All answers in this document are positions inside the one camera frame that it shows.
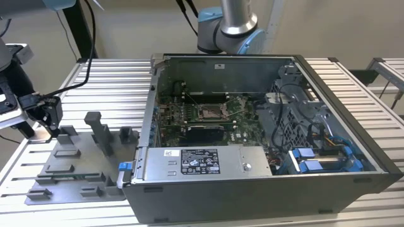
cable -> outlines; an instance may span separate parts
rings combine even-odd
[[[70,35],[68,35],[68,30],[66,29],[66,26],[64,26],[64,24],[63,24],[63,22],[62,22],[60,14],[59,14],[58,11],[56,11],[56,15],[58,15],[58,19],[59,19],[59,22],[60,22],[62,27],[63,27],[63,30],[64,30],[64,34],[66,34],[66,38],[67,38],[67,40],[68,40],[68,44],[70,44],[70,47],[71,47],[71,51],[72,51],[72,53],[74,53],[74,55],[75,55],[75,59],[76,59],[76,61],[78,61],[78,55],[76,55],[76,52],[75,52],[74,47],[72,47],[72,45],[71,45],[71,39],[70,39]]]
[[[383,89],[383,91],[382,91],[382,93],[380,93],[379,98],[382,98],[382,96],[383,96],[383,94],[384,94],[384,91],[386,91],[386,89],[387,89],[387,86],[388,86],[390,84],[391,84],[391,82],[388,81],[387,84],[386,84],[386,86],[384,86],[384,89]]]
[[[399,102],[399,99],[395,99],[391,109],[394,109],[396,107],[398,102]]]
[[[198,14],[198,9],[195,7],[195,4],[194,4],[194,1],[192,0],[186,0],[186,2],[188,3],[190,7],[191,7],[191,10],[195,14],[195,17],[198,18],[199,17],[199,14]]]
[[[2,138],[2,139],[4,139],[4,140],[7,140],[7,141],[10,141],[10,142],[14,142],[14,143],[22,144],[20,142],[18,142],[18,141],[15,141],[15,140],[12,140],[12,139],[10,139],[10,138],[6,138],[6,137],[4,137],[4,136],[2,136],[2,135],[0,135],[0,138]]]
[[[6,28],[4,28],[4,31],[0,33],[0,38],[6,35],[10,27],[11,27],[11,23],[12,23],[12,19],[8,19],[7,22],[6,22]]]
[[[186,20],[187,20],[187,22],[188,22],[188,24],[190,24],[190,26],[191,26],[191,28],[192,28],[192,30],[194,30],[196,36],[198,36],[198,32],[196,32],[196,30],[195,30],[195,28],[194,28],[194,26],[192,26],[192,23],[191,23],[191,21],[190,21],[188,15],[187,15],[187,9],[186,9],[184,2],[183,2],[183,0],[176,0],[176,2],[178,2],[178,5],[179,5],[179,8],[180,8],[180,10],[182,10],[182,12],[183,12],[183,14],[184,14]]]
[[[70,87],[66,87],[66,88],[63,88],[63,89],[60,89],[60,90],[56,90],[56,91],[54,91],[54,92],[46,94],[46,95],[43,96],[43,99],[51,98],[52,96],[55,96],[55,95],[58,95],[58,94],[60,94],[60,93],[63,93],[63,92],[66,92],[66,91],[68,91],[68,90],[72,90],[72,89],[75,89],[75,88],[78,88],[78,87],[82,87],[82,86],[86,85],[87,82],[88,82],[90,71],[91,71],[91,65],[92,65],[92,63],[94,63],[94,58],[95,58],[95,37],[96,37],[96,33],[95,33],[95,32],[96,32],[96,28],[95,28],[95,12],[94,12],[94,8],[91,7],[91,5],[90,5],[90,3],[88,3],[88,0],[84,0],[84,2],[86,2],[86,4],[87,4],[87,6],[88,6],[90,13],[91,13],[91,19],[92,19],[92,23],[94,23],[94,25],[92,25],[92,28],[94,28],[94,40],[92,40],[92,47],[91,47],[90,56],[88,56],[88,65],[87,65],[87,75],[86,75],[86,79],[84,79],[84,81],[83,81],[80,84],[72,85],[72,86],[70,86]]]
[[[278,119],[276,119],[276,125],[275,125],[275,129],[272,131],[272,135],[271,135],[271,142],[272,144],[275,145],[275,147],[283,152],[284,151],[284,148],[282,147],[282,145],[279,146],[275,142],[275,134],[276,134],[276,131],[279,129],[279,126],[280,126],[280,121],[282,121],[282,118],[283,118],[283,113],[284,113],[284,102],[283,102],[283,98],[280,96],[282,94],[282,89],[286,87],[286,86],[296,86],[296,87],[300,87],[298,84],[284,84],[279,89],[278,89],[278,95],[279,95],[279,115],[278,115]]]

small circuit board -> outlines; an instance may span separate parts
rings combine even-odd
[[[164,96],[159,111],[162,147],[230,144],[268,147],[250,96]]]

